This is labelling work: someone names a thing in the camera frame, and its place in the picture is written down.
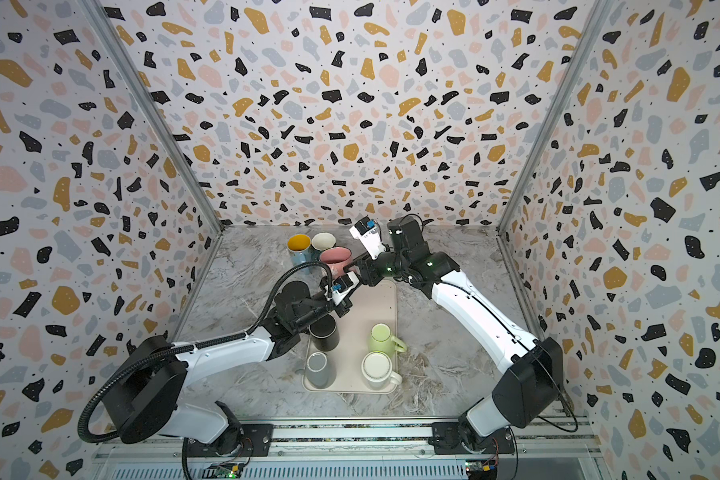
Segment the black mug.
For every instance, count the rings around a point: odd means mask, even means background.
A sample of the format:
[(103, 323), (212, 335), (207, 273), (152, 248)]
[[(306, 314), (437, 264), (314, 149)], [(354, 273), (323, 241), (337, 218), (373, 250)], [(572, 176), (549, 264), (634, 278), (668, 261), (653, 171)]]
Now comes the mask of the black mug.
[(334, 350), (340, 342), (337, 322), (332, 315), (325, 315), (310, 325), (309, 334), (315, 348), (322, 352)]

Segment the pink ghost pattern mug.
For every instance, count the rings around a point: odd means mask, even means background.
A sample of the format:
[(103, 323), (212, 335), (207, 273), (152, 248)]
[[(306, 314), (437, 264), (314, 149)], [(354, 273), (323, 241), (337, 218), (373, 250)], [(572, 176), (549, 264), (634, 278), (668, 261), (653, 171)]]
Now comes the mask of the pink ghost pattern mug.
[(319, 261), (326, 264), (337, 279), (345, 274), (345, 268), (352, 262), (352, 251), (346, 247), (333, 247), (323, 251)]

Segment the light green mug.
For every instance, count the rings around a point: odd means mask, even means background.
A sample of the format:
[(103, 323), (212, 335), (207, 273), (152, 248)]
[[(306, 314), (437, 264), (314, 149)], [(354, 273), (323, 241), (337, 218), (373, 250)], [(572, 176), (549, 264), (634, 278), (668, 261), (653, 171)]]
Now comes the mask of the light green mug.
[(390, 358), (394, 358), (397, 353), (408, 351), (407, 344), (395, 336), (391, 328), (383, 323), (372, 327), (368, 348), (370, 352), (384, 353)]

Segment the dark teal mug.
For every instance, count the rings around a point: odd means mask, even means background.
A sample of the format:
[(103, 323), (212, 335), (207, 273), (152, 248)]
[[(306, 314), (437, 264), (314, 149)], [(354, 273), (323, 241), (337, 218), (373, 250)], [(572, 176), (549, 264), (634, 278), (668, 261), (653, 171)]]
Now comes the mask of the dark teal mug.
[(315, 234), (311, 238), (311, 253), (312, 259), (317, 261), (320, 255), (336, 246), (336, 238), (333, 234), (328, 232), (320, 232)]

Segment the light blue butterfly mug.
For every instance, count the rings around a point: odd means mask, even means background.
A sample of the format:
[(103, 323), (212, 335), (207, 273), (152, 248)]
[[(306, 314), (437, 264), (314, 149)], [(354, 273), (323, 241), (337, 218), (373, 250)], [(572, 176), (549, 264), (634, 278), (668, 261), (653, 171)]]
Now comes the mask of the light blue butterfly mug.
[(299, 266), (313, 260), (311, 238), (305, 234), (297, 234), (287, 241), (287, 249), (293, 266)]

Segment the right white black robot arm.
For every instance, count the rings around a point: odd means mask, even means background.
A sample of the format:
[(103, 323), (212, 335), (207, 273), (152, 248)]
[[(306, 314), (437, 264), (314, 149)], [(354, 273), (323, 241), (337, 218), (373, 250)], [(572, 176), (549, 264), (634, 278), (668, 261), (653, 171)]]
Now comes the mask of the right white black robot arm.
[[(384, 232), (389, 244), (382, 240)], [(524, 428), (562, 399), (561, 346), (551, 338), (539, 340), (510, 320), (473, 285), (455, 260), (430, 249), (415, 218), (394, 219), (383, 229), (363, 217), (350, 233), (365, 249), (351, 262), (362, 284), (375, 286), (391, 278), (422, 292), (462, 324), (500, 372), (490, 396), (459, 417), (459, 445), (480, 452), (488, 447), (492, 434), (509, 427)]]

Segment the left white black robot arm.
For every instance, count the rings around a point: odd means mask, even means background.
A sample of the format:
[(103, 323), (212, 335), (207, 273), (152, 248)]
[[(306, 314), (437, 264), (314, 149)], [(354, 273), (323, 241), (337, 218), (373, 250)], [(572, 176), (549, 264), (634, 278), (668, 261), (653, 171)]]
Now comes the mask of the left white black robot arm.
[(102, 397), (117, 438), (135, 444), (155, 435), (183, 437), (217, 455), (238, 452), (244, 428), (231, 409), (222, 401), (188, 404), (184, 389), (217, 373), (285, 355), (310, 326), (332, 314), (345, 315), (355, 288), (347, 276), (316, 294), (301, 281), (289, 282), (250, 333), (197, 343), (148, 338), (110, 378)]

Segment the grey mug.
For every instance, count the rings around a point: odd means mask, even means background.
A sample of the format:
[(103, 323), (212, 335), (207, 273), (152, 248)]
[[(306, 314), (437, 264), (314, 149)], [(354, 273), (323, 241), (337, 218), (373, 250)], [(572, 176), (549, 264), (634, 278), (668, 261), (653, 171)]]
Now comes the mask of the grey mug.
[(309, 391), (326, 390), (336, 380), (335, 365), (322, 351), (308, 353), (296, 373), (301, 375), (302, 386)]

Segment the white mug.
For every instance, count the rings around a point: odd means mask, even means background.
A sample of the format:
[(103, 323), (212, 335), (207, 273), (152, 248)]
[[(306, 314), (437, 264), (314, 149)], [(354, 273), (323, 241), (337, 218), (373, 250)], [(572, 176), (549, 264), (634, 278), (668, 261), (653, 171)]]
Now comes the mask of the white mug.
[(369, 352), (361, 362), (361, 373), (373, 391), (402, 383), (402, 377), (394, 370), (391, 358), (383, 352)]

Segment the beige plastic tray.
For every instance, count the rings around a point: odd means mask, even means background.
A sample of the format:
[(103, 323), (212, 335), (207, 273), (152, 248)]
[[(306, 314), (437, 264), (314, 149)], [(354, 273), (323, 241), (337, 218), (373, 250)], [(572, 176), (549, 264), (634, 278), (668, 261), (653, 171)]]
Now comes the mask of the beige plastic tray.
[(334, 316), (339, 333), (338, 346), (327, 352), (330, 366), (336, 372), (333, 383), (323, 389), (315, 387), (303, 371), (302, 385), (310, 392), (337, 394), (391, 394), (397, 385), (388, 383), (373, 389), (361, 370), (361, 362), (369, 353), (369, 339), (374, 325), (383, 323), (397, 334), (397, 287), (383, 280), (375, 287), (361, 286), (351, 297), (352, 308), (341, 318)]

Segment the left green circuit board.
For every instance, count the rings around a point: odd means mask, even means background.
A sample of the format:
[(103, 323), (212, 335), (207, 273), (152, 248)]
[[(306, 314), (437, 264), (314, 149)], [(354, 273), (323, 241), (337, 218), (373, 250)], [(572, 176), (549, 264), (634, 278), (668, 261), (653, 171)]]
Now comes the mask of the left green circuit board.
[(212, 464), (201, 471), (201, 479), (241, 479), (244, 473), (242, 463)]

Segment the right circuit board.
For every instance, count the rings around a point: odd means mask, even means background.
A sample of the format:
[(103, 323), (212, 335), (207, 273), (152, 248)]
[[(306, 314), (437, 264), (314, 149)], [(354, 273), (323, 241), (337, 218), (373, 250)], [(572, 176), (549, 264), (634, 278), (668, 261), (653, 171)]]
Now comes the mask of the right circuit board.
[(468, 480), (497, 480), (498, 461), (496, 459), (467, 461), (465, 472)]

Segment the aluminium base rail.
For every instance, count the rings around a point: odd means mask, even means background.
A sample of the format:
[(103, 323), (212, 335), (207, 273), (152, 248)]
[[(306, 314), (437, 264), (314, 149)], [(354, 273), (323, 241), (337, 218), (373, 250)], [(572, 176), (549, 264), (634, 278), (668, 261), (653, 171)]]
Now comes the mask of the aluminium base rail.
[(458, 445), (445, 418), (254, 420), (238, 452), (215, 455), (195, 441), (112, 442), (93, 458), (92, 479), (201, 479), (212, 464), (242, 463), (241, 479), (467, 479), (467, 461), (496, 459), (498, 479), (607, 479), (589, 423), (560, 416), (507, 428), (487, 448)]

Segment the right corner aluminium post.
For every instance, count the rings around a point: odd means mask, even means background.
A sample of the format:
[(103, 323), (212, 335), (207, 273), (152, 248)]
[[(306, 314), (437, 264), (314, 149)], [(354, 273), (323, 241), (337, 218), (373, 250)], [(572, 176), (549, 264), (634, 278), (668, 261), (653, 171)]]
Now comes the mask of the right corner aluminium post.
[(520, 174), (517, 176), (515, 188), (498, 224), (497, 234), (500, 238), (502, 238), (503, 235), (510, 229), (512, 217), (520, 208), (523, 192), (530, 184), (531, 176), (540, 164), (542, 155), (547, 148), (547, 144), (551, 139), (555, 126), (566, 108), (570, 95), (572, 94), (583, 66), (586, 63), (589, 52), (598, 33), (601, 31), (612, 6), (613, 1), (611, 0), (597, 0), (593, 3), (593, 8), (584, 23), (581, 38), (577, 42), (577, 45), (572, 53), (571, 60), (564, 72), (564, 75), (562, 76), (559, 87), (557, 88), (555, 95), (552, 97), (550, 107), (547, 110), (543, 122), (541, 123), (539, 134), (536, 137), (532, 149), (530, 150), (529, 158)]

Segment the corner aluminium post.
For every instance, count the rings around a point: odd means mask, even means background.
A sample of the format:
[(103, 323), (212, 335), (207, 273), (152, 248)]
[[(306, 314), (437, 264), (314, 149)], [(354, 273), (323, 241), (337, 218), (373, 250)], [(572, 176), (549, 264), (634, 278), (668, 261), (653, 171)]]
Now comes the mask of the corner aluminium post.
[(520, 208), (523, 192), (530, 184), (531, 176), (540, 164), (542, 155), (547, 148), (547, 144), (551, 139), (555, 126), (566, 108), (570, 95), (572, 94), (583, 66), (586, 63), (589, 52), (598, 33), (601, 31), (612, 6), (613, 1), (611, 0), (597, 0), (593, 3), (593, 8), (584, 23), (581, 38), (577, 42), (577, 45), (572, 53), (571, 60), (564, 72), (564, 75), (562, 76), (559, 87), (557, 88), (555, 95), (552, 97), (550, 107), (547, 110), (543, 122), (541, 123), (539, 134), (536, 137), (532, 149), (530, 150), (529, 158), (520, 174), (517, 176), (515, 188), (498, 224), (497, 234), (500, 238), (502, 238), (503, 235), (510, 229), (512, 217)]
[(177, 141), (156, 108), (148, 88), (140, 79), (136, 66), (119, 39), (115, 28), (109, 22), (103, 6), (99, 1), (88, 0), (79, 1), (79, 4), (94, 33), (99, 37), (113, 63), (121, 72), (122, 80), (130, 89), (134, 100), (152, 127), (156, 137), (167, 149), (177, 171), (182, 175), (187, 189), (196, 201), (198, 210), (206, 217), (214, 232), (217, 235), (221, 234), (224, 229), (222, 223), (216, 217), (214, 209), (200, 187), (191, 166), (187, 163)]

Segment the left corner aluminium post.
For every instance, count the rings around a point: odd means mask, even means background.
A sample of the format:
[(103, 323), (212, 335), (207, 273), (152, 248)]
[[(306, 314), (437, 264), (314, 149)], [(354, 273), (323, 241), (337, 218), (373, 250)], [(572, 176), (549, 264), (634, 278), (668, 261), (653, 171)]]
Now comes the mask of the left corner aluminium post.
[(206, 217), (214, 232), (217, 235), (221, 234), (224, 229), (222, 223), (216, 217), (214, 209), (200, 187), (191, 166), (187, 163), (177, 141), (156, 108), (148, 88), (140, 79), (136, 66), (119, 39), (115, 28), (109, 22), (103, 6), (99, 1), (88, 0), (79, 1), (79, 4), (94, 33), (99, 37), (113, 63), (121, 72), (122, 80), (130, 89), (134, 100), (152, 127), (156, 137), (167, 149), (177, 171), (182, 175), (187, 189), (196, 201), (198, 210)]

